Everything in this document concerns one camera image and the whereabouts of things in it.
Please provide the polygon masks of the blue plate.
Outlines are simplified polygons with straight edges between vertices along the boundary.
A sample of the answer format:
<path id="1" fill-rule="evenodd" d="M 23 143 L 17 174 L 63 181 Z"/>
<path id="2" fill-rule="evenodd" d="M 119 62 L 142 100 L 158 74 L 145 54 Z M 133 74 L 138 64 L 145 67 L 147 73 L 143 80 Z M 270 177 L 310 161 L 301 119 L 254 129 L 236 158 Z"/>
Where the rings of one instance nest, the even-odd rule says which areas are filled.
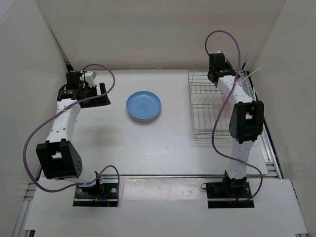
<path id="1" fill-rule="evenodd" d="M 160 99 L 149 91 L 135 92 L 126 101 L 127 112 L 135 118 L 148 119 L 157 117 L 161 109 Z"/>

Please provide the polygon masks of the purple plate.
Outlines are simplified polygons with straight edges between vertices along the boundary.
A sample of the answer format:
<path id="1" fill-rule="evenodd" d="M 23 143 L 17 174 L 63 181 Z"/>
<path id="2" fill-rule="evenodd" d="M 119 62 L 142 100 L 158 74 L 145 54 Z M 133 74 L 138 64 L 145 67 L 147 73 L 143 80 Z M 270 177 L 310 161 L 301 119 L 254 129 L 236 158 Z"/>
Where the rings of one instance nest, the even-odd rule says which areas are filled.
<path id="1" fill-rule="evenodd" d="M 135 121 L 139 121 L 139 122 L 147 122 L 147 121 L 153 121 L 157 117 L 152 117 L 152 118 L 135 118 L 135 117 L 130 117 L 130 118 L 135 120 Z"/>

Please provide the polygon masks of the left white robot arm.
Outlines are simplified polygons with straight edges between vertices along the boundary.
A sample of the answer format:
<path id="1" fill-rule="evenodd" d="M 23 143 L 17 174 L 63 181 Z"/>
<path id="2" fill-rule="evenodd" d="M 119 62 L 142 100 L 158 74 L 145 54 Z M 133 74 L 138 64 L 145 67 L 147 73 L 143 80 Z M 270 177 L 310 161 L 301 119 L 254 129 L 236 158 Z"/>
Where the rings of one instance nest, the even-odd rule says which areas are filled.
<path id="1" fill-rule="evenodd" d="M 72 144 L 77 116 L 81 109 L 110 104 L 104 83 L 95 85 L 95 71 L 75 71 L 66 74 L 67 83 L 57 95 L 57 112 L 61 112 L 53 123 L 46 141 L 38 144 L 36 153 L 47 179 L 66 180 L 79 183 L 85 193 L 93 198 L 102 195 L 104 186 L 98 173 L 83 167 L 82 159 Z"/>

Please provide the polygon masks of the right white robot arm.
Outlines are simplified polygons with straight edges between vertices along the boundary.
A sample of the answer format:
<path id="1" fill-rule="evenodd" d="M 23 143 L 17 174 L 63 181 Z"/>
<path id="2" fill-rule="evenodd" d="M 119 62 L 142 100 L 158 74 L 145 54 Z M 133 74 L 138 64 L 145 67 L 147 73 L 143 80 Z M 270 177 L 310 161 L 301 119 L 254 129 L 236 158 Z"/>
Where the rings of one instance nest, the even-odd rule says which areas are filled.
<path id="1" fill-rule="evenodd" d="M 208 79 L 228 99 L 232 108 L 229 133 L 233 146 L 227 176 L 231 179 L 222 184 L 222 193 L 234 197 L 240 190 L 240 181 L 246 177 L 246 163 L 250 150 L 263 131 L 264 104 L 252 99 L 235 81 L 238 76 L 222 52 L 209 55 Z"/>

